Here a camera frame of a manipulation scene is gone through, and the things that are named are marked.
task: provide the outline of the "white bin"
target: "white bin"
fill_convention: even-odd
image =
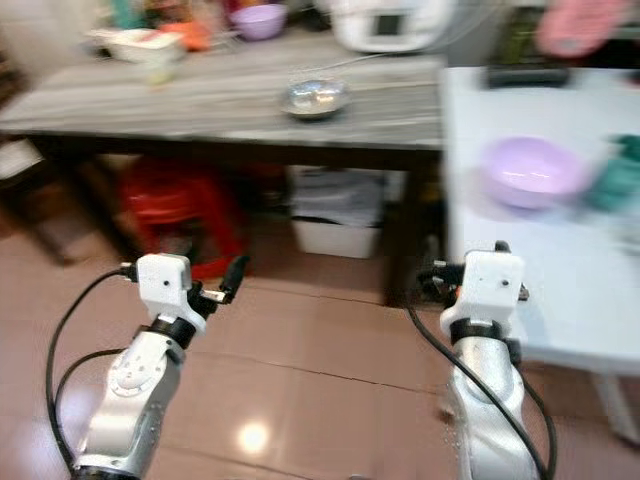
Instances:
[[[371,257],[380,236],[380,228],[348,227],[304,220],[294,220],[293,228],[303,252],[339,257]]]

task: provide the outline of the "white container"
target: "white container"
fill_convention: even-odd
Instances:
[[[369,258],[375,252],[379,228],[347,227],[293,220],[298,245],[303,252],[338,257]]]
[[[119,31],[104,41],[114,58],[126,62],[176,61],[185,55],[180,33],[136,28]]]

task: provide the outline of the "tiled floor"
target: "tiled floor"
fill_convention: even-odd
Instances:
[[[381,261],[299,253],[282,225],[262,225],[254,275],[189,351],[147,478],[453,480],[452,430],[440,415],[449,366],[398,310],[378,305]],[[0,478],[66,478],[45,421],[45,349],[80,290],[116,261],[93,234],[86,260],[53,267],[22,235],[0,240]],[[437,324],[437,312],[424,321]],[[77,356],[126,345],[146,322],[135,288],[109,280],[63,334],[60,373]],[[79,370],[63,423],[73,443],[108,360]],[[556,415],[557,479],[640,478],[640,455],[608,430],[588,377],[531,366]],[[544,430],[527,404],[528,428]]]

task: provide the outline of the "wall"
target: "wall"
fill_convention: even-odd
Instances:
[[[30,80],[86,58],[69,27],[79,2],[91,0],[0,0],[0,40]]]

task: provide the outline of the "metal bowl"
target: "metal bowl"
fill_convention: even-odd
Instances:
[[[307,80],[291,85],[282,98],[282,111],[302,120],[330,117],[349,103],[347,85],[336,80]]]

